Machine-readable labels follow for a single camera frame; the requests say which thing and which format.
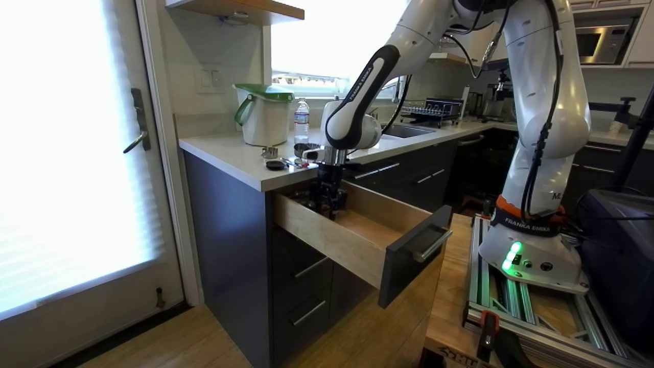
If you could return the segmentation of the robot base mobile platform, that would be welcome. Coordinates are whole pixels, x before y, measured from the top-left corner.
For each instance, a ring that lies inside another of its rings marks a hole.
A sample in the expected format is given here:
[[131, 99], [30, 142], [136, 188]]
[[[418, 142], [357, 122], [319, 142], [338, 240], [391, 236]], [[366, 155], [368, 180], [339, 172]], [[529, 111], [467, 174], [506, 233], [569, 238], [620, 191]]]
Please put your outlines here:
[[512, 266], [521, 247], [510, 240], [510, 255], [488, 264], [480, 251], [491, 231], [486, 218], [472, 218], [469, 297], [465, 321], [482, 325], [486, 314], [499, 327], [545, 358], [579, 367], [654, 368], [654, 360], [629, 348], [610, 324], [587, 277], [576, 284], [563, 284], [557, 277], [540, 281], [532, 272]]

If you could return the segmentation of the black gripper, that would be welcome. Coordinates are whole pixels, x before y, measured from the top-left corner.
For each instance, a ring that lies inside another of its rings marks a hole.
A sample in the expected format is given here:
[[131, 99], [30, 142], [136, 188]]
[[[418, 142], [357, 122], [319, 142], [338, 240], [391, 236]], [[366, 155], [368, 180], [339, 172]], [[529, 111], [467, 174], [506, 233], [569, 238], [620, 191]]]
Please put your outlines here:
[[308, 198], [313, 205], [343, 205], [346, 191], [342, 177], [346, 168], [353, 168], [352, 149], [333, 149], [331, 146], [308, 149], [305, 158], [319, 166], [318, 177], [311, 182]]

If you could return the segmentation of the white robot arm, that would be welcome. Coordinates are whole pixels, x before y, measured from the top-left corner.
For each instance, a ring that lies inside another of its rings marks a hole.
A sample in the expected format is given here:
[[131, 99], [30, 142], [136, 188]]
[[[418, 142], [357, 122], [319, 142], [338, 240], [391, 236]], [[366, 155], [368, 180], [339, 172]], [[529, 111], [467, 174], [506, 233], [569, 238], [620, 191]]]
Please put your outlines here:
[[495, 221], [535, 236], [561, 228], [561, 195], [588, 122], [574, 15], [569, 0], [412, 0], [391, 38], [325, 120], [338, 152], [371, 148], [364, 115], [381, 87], [421, 67], [441, 38], [495, 26], [508, 53], [520, 146], [497, 198]]

